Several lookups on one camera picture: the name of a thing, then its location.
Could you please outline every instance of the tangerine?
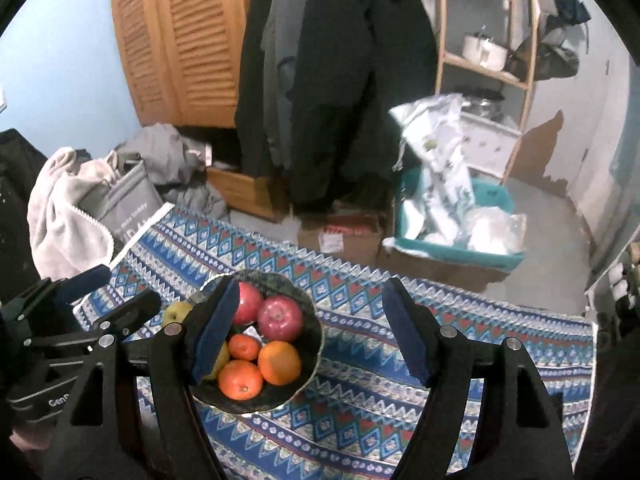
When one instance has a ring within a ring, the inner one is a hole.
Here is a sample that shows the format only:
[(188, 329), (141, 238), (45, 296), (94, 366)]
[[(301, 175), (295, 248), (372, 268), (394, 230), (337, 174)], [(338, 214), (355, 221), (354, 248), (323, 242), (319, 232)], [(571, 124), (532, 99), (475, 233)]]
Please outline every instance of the tangerine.
[(229, 353), (233, 359), (253, 361), (260, 353), (260, 343), (246, 334), (236, 334), (229, 340)]
[(218, 374), (220, 391), (229, 399), (253, 399), (262, 390), (262, 374), (249, 361), (229, 361)]
[(284, 386), (300, 377), (302, 361), (291, 343), (271, 341), (258, 354), (258, 368), (269, 384)]

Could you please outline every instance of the wooden louvered door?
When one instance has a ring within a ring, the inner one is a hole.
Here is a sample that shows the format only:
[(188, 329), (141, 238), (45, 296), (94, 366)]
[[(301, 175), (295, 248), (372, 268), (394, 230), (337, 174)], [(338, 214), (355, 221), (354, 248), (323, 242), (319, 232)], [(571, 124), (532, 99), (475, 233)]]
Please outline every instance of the wooden louvered door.
[(247, 0), (158, 0), (185, 124), (234, 126)]
[(182, 122), (156, 0), (111, 0), (116, 40), (142, 125)]
[(234, 127), (250, 0), (111, 0), (138, 119)]

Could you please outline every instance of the cardboard box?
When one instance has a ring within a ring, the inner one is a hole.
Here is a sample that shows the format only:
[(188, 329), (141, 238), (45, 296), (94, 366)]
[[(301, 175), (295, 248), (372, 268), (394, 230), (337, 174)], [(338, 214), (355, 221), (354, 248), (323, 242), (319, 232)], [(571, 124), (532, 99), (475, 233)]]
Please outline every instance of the cardboard box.
[(376, 266), (383, 231), (374, 214), (303, 216), (298, 245), (344, 262)]

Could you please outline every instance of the wooden shelf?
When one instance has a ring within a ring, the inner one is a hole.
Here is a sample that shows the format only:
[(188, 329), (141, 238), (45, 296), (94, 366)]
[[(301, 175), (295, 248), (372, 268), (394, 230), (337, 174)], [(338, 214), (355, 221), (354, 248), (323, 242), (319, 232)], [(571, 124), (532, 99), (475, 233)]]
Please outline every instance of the wooden shelf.
[(490, 77), (492, 79), (497, 79), (498, 81), (502, 81), (503, 83), (507, 83), (507, 85), (515, 86), (516, 88), (520, 88), (521, 90), (527, 89), (527, 84), (520, 81), (516, 76), (510, 74), (509, 72), (495, 72), (494, 70), (489, 70), (484, 68), (483, 66), (477, 65), (475, 63), (471, 63), (463, 57), (456, 56), (450, 52), (445, 52), (444, 54), (444, 63), (457, 66), (459, 68), (463, 68), (464, 70), (471, 70), (471, 72), (476, 72), (480, 75), (484, 75)]

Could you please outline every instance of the light blue wall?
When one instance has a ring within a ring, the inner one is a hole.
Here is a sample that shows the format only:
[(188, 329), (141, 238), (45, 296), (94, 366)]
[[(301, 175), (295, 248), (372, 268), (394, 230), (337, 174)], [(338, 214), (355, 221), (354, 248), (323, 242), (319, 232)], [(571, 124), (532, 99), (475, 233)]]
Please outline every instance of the light blue wall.
[(45, 155), (105, 156), (139, 127), (122, 71), (111, 0), (27, 0), (0, 38), (0, 131)]

